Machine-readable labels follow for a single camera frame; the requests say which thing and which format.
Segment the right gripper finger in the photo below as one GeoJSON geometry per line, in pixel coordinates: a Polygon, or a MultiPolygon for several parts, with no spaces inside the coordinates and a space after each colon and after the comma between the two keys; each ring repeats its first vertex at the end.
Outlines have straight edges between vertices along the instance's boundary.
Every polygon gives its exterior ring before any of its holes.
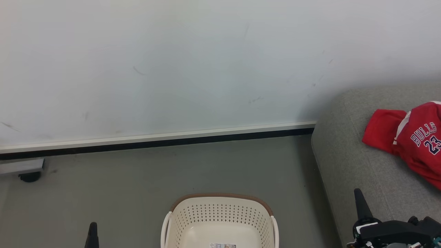
{"type": "Polygon", "coordinates": [[[373,221],[373,215],[365,200],[365,197],[359,188],[354,189],[355,204],[358,221],[373,221]]]}

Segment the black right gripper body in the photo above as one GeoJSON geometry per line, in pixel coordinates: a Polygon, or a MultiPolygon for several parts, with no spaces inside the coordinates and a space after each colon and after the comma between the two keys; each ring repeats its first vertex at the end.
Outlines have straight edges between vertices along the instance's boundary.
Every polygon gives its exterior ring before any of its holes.
{"type": "Polygon", "coordinates": [[[355,241],[353,248],[385,248],[390,244],[399,243],[424,247],[428,243],[428,235],[418,226],[415,216],[404,221],[381,222],[376,218],[364,218],[357,221],[352,229],[355,241]]]}

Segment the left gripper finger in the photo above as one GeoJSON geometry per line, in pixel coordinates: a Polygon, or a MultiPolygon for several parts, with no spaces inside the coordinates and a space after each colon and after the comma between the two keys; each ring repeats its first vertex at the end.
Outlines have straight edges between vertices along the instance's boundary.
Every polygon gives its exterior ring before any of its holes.
{"type": "Polygon", "coordinates": [[[96,222],[91,222],[85,242],[85,248],[99,248],[98,226],[96,222]]]}

